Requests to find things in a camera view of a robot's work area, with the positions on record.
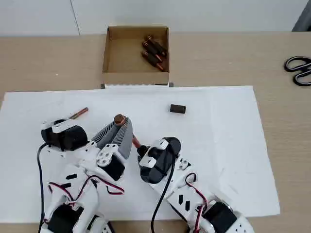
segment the white paper sheet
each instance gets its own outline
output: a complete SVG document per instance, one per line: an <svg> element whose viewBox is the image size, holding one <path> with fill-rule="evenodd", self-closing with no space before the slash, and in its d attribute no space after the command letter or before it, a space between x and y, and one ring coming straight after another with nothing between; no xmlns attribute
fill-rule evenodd
<svg viewBox="0 0 311 233"><path fill-rule="evenodd" d="M35 152L42 143L40 123L69 116L85 106L89 112L78 121L89 138L111 122L115 114L124 113L131 118L134 133L142 143L150 144L168 135L178 137L182 141L183 156L197 167L199 175L233 198L234 205L246 216L279 213L274 178L251 87L130 89L5 95L0 112L0 130L5 132L0 134L3 190L0 222L38 221L40 195ZM170 103L186 105L187 114L170 114ZM42 153L44 180L57 174L65 163L59 157ZM121 186L126 190L124 197L108 196L102 188L101 210L107 218L150 219L159 196L140 179L135 152L131 154ZM46 203L49 199L46 192ZM19 205L12 206L10 203L16 200ZM167 203L163 203L157 217L179 218Z"/></svg>

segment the white wall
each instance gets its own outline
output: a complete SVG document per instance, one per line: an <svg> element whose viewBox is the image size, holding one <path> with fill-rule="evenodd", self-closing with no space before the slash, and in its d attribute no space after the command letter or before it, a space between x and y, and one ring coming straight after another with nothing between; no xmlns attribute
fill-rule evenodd
<svg viewBox="0 0 311 233"><path fill-rule="evenodd" d="M171 31L291 31L308 0L72 0L81 34L108 25ZM0 35L77 35L70 0L0 0Z"/></svg>
<svg viewBox="0 0 311 233"><path fill-rule="evenodd" d="M0 0L0 35L78 35L70 0Z"/></svg>
<svg viewBox="0 0 311 233"><path fill-rule="evenodd" d="M171 31L291 31L308 0L73 0L81 33L107 25L164 24Z"/></svg>

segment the cardboard box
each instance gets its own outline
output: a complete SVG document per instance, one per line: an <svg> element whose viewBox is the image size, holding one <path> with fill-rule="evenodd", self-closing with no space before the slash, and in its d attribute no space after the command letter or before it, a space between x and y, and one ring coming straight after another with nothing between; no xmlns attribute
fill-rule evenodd
<svg viewBox="0 0 311 233"><path fill-rule="evenodd" d="M150 65L142 56L145 36L153 35L155 41L168 51L163 61L165 72ZM169 29L168 27L109 26L104 51L105 84L158 84L169 81Z"/></svg>

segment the wooden table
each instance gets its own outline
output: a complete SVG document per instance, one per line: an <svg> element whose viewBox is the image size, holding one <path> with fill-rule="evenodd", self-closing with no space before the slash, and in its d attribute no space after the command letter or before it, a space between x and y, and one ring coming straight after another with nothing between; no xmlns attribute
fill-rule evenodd
<svg viewBox="0 0 311 233"><path fill-rule="evenodd" d="M105 35L0 37L0 96L6 91L98 89ZM276 179L281 215L251 218L255 232L311 232L311 89L283 70L311 56L311 33L182 33L170 36L175 86L253 85ZM149 222L113 222L118 233L149 232ZM182 233L180 221L156 232ZM32 233L36 224L1 224Z"/></svg>

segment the black scissors handle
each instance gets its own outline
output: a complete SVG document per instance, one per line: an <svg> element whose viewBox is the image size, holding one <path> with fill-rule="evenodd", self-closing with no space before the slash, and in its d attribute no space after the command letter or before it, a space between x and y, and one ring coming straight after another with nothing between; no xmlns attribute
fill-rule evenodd
<svg viewBox="0 0 311 233"><path fill-rule="evenodd" d="M302 61L305 63L302 65L298 65L296 67L291 67L290 63L293 61ZM311 69L309 69L310 67L311 67L311 59L308 57L301 57L301 56L291 57L284 64L284 69L287 72L301 71L301 73L296 74L293 78L293 82L298 86L311 86L311 82L302 82L299 80L300 78L311 74Z"/></svg>

